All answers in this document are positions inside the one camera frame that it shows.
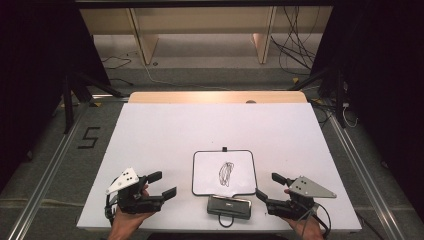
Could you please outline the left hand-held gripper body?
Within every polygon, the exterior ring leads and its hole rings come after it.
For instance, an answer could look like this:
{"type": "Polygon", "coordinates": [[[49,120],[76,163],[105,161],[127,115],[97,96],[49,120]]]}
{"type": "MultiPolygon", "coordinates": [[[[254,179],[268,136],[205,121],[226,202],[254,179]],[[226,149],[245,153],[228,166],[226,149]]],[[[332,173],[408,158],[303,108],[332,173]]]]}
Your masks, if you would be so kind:
{"type": "Polygon", "coordinates": [[[144,196],[143,187],[148,183],[147,176],[138,176],[130,167],[125,169],[106,189],[105,214],[114,215],[112,206],[128,214],[158,212],[164,204],[162,196],[144,196]]]}

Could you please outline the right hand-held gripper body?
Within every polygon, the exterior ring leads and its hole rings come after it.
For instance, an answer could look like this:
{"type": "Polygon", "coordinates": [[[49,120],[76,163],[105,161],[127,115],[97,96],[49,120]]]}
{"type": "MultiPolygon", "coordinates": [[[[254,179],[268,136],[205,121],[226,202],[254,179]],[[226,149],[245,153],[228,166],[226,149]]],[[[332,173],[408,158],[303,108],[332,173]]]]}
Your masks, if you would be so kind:
{"type": "Polygon", "coordinates": [[[315,198],[336,198],[337,195],[313,180],[299,176],[285,184],[289,190],[289,200],[267,199],[266,207],[270,215],[292,220],[306,219],[315,206],[315,198]]]}

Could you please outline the black whiteboard eraser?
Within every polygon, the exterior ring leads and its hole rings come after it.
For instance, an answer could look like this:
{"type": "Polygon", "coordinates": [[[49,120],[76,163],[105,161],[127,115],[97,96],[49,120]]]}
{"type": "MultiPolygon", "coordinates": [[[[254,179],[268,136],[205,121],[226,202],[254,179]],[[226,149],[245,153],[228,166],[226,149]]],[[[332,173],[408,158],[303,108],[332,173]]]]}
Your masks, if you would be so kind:
{"type": "Polygon", "coordinates": [[[251,202],[213,195],[208,198],[207,213],[248,220],[251,217],[251,202]]]}

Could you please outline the small whiteboard with handle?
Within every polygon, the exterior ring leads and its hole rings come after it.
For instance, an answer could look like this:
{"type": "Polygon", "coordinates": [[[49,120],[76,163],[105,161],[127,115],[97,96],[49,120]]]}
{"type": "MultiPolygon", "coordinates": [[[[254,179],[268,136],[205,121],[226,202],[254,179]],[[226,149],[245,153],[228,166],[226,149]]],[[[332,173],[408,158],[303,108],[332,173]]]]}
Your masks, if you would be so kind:
{"type": "MultiPolygon", "coordinates": [[[[193,155],[192,193],[195,196],[222,196],[241,199],[254,195],[257,188],[254,157],[249,150],[197,151],[193,155]]],[[[234,217],[218,216],[224,228],[234,217]]]]}

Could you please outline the person's left hand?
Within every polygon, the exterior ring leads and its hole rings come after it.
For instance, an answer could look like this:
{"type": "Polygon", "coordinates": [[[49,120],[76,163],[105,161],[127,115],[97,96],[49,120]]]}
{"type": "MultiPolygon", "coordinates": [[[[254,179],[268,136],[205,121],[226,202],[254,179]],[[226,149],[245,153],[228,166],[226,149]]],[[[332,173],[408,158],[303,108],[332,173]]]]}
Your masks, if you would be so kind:
{"type": "Polygon", "coordinates": [[[124,213],[119,207],[117,207],[110,233],[125,232],[133,234],[146,219],[153,215],[154,212],[128,214],[124,213]]]}

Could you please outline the person's right hand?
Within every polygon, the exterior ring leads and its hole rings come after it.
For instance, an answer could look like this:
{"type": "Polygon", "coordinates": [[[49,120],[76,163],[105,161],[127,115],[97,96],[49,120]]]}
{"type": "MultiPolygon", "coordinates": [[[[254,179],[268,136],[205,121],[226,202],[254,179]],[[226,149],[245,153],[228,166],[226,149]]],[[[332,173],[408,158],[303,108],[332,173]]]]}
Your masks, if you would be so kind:
{"type": "Polygon", "coordinates": [[[284,218],[289,226],[302,240],[324,240],[319,222],[311,215],[307,214],[306,219],[292,220],[284,218]]]}

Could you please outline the light wooden table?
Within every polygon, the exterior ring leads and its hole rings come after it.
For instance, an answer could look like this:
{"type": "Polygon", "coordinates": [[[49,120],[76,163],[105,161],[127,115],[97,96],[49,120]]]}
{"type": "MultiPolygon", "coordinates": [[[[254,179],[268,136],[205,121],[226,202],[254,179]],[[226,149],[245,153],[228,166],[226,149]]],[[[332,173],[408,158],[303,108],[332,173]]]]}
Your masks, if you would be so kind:
{"type": "Polygon", "coordinates": [[[306,103],[300,91],[134,92],[129,103],[306,103]]]}

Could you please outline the black metal stand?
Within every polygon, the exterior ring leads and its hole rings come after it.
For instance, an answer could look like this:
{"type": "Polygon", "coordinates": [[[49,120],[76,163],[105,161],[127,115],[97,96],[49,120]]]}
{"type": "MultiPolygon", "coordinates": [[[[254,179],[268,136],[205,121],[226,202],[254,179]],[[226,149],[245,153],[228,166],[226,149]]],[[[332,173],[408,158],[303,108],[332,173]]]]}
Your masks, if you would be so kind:
{"type": "Polygon", "coordinates": [[[335,94],[335,115],[339,125],[346,127],[343,117],[344,103],[344,75],[338,68],[324,68],[314,74],[311,74],[306,80],[295,84],[289,88],[289,91],[300,91],[313,82],[321,80],[318,94],[321,97],[328,98],[332,93],[335,94]]]}
{"type": "Polygon", "coordinates": [[[75,71],[69,72],[62,82],[63,102],[65,106],[65,134],[68,134],[74,125],[74,113],[71,94],[74,93],[80,102],[90,102],[93,99],[93,95],[88,90],[88,85],[92,85],[117,98],[128,97],[128,94],[119,92],[113,89],[110,85],[103,84],[85,73],[75,71]]]}

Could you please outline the black curtain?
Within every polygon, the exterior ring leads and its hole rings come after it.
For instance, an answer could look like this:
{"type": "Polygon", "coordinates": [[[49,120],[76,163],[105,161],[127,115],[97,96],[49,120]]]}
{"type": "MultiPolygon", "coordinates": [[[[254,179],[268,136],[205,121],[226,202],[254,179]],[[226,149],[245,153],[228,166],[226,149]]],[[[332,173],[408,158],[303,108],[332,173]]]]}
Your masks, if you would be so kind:
{"type": "Polygon", "coordinates": [[[334,0],[313,70],[337,54],[355,113],[424,220],[424,0],[334,0]]]}
{"type": "Polygon", "coordinates": [[[0,191],[73,72],[110,83],[75,0],[0,0],[0,191]]]}

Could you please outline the light wooden shelf unit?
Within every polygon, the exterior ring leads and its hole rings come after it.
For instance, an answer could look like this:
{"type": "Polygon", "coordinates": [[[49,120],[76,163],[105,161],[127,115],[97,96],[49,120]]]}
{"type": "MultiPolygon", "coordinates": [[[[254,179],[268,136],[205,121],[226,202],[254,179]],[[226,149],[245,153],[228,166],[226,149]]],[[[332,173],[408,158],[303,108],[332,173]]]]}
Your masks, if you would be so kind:
{"type": "Polygon", "coordinates": [[[92,35],[131,35],[144,65],[161,34],[250,34],[258,62],[267,60],[273,33],[322,33],[330,6],[82,9],[92,35]]]}

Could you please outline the aluminium floor rail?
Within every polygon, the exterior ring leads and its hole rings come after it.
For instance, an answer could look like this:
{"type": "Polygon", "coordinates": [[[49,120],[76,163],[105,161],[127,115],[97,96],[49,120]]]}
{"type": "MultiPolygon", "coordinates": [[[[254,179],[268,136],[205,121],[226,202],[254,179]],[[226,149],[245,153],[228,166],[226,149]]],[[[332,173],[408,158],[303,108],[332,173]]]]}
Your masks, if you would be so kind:
{"type": "Polygon", "coordinates": [[[23,209],[17,217],[7,240],[24,240],[43,199],[48,192],[58,169],[70,147],[70,144],[79,128],[81,119],[89,109],[88,103],[82,103],[76,108],[76,116],[71,127],[60,135],[58,145],[54,148],[54,154],[49,159],[48,165],[44,168],[43,174],[33,188],[30,197],[25,201],[23,209]]]}
{"type": "Polygon", "coordinates": [[[405,240],[405,236],[397,223],[396,218],[389,208],[389,205],[383,198],[374,179],[366,168],[361,156],[359,155],[353,141],[347,131],[343,129],[337,119],[332,116],[330,118],[331,125],[341,142],[349,161],[359,178],[364,191],[371,202],[374,211],[380,220],[389,240],[405,240]]]}

